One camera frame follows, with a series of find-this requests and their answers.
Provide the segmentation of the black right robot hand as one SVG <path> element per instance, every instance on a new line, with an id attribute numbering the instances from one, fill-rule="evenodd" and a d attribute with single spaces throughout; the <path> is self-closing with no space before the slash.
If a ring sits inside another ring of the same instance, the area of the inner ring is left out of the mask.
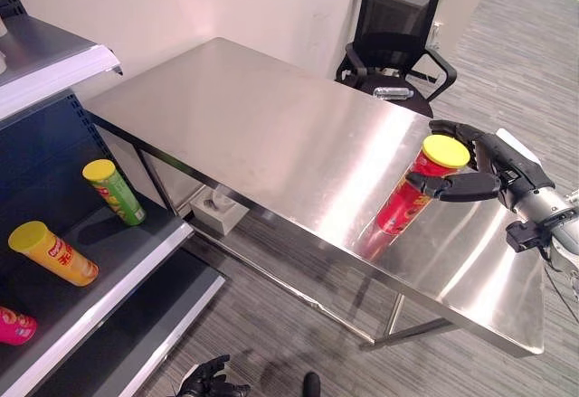
<path id="1" fill-rule="evenodd" d="M 487 133 L 442 119 L 432 120 L 429 127 L 435 134 L 457 139 L 469 150 L 471 171 L 456 175 L 412 171 L 405 180 L 421 194 L 452 203 L 497 198 L 512 210 L 526 194 L 555 186 L 536 156 L 504 128 Z"/>

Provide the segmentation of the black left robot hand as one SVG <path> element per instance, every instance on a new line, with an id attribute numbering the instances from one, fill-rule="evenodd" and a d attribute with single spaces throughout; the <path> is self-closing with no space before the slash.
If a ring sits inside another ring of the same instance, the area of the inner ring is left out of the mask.
<path id="1" fill-rule="evenodd" d="M 195 364 L 183 377 L 176 396 L 245 397 L 251 392 L 248 384 L 234 384 L 222 373 L 231 356 L 223 354 L 205 363 Z"/>

